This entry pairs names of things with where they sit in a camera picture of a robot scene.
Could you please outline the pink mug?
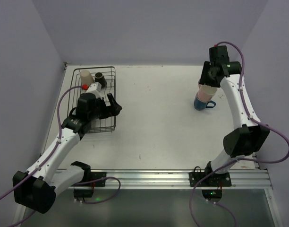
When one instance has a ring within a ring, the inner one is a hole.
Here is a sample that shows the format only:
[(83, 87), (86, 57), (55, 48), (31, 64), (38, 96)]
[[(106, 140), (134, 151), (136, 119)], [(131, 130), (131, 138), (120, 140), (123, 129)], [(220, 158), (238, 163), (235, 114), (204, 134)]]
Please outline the pink mug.
[(213, 96), (217, 92), (216, 87), (211, 87), (208, 85), (201, 85), (200, 83), (198, 83), (198, 88), (199, 88), (199, 90), (197, 92), (197, 98), (201, 102), (205, 102), (205, 103), (211, 101), (211, 99), (213, 98)]

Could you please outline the dark blue mug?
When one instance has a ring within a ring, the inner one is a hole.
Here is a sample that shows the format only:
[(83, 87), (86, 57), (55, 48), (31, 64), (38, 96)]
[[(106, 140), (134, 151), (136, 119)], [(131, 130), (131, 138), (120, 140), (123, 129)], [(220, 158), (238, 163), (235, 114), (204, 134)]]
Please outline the dark blue mug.
[(204, 109), (212, 109), (216, 106), (216, 103), (212, 100), (211, 95), (200, 95), (196, 94), (196, 97), (194, 99), (194, 108), (198, 111), (204, 110)]

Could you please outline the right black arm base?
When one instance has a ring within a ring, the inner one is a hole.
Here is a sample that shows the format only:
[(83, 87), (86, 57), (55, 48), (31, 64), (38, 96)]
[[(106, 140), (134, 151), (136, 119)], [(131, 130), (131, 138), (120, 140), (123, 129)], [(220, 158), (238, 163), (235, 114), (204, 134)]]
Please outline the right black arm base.
[[(203, 171), (199, 166), (196, 166), (192, 172), (189, 172), (190, 186), (194, 187), (201, 179), (211, 172), (209, 167), (206, 167)], [(210, 201), (220, 201), (223, 188), (231, 186), (232, 183), (229, 173), (213, 174), (198, 184), (198, 187), (207, 187), (206, 190), (202, 190), (202, 195), (205, 199)]]

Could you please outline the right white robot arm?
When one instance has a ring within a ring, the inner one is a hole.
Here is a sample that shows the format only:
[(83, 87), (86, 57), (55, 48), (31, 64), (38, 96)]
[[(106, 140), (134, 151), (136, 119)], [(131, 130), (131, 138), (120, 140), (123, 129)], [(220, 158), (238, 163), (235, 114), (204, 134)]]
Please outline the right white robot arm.
[(206, 165), (200, 186), (231, 186), (232, 161), (258, 152), (270, 133), (269, 129), (257, 124), (259, 119), (247, 95), (241, 71), (238, 61), (230, 61), (226, 46), (215, 45), (209, 49), (209, 61), (204, 62), (196, 97), (208, 103), (221, 88), (229, 103), (233, 131), (223, 138), (221, 153)]

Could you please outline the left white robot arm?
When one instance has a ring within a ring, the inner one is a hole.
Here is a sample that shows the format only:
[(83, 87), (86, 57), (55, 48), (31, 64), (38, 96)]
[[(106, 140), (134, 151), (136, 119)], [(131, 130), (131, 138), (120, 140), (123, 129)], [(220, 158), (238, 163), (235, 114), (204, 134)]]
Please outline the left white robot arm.
[(77, 106), (62, 123), (54, 142), (25, 172), (14, 174), (12, 182), (16, 203), (44, 214), (68, 187), (91, 184), (91, 167), (85, 163), (75, 161), (62, 173), (56, 171), (71, 149), (91, 129), (93, 120), (119, 115), (122, 107), (111, 93), (107, 98), (108, 105), (95, 94), (84, 93), (79, 97)]

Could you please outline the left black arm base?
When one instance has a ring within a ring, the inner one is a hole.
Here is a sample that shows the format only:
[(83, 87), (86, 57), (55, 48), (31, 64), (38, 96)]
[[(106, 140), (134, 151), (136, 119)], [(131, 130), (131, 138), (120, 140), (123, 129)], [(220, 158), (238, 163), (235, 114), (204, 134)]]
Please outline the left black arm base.
[(89, 175), (81, 182), (74, 184), (73, 196), (77, 200), (85, 201), (94, 195), (96, 187), (104, 187), (106, 180), (99, 180), (107, 176), (106, 172), (89, 172)]

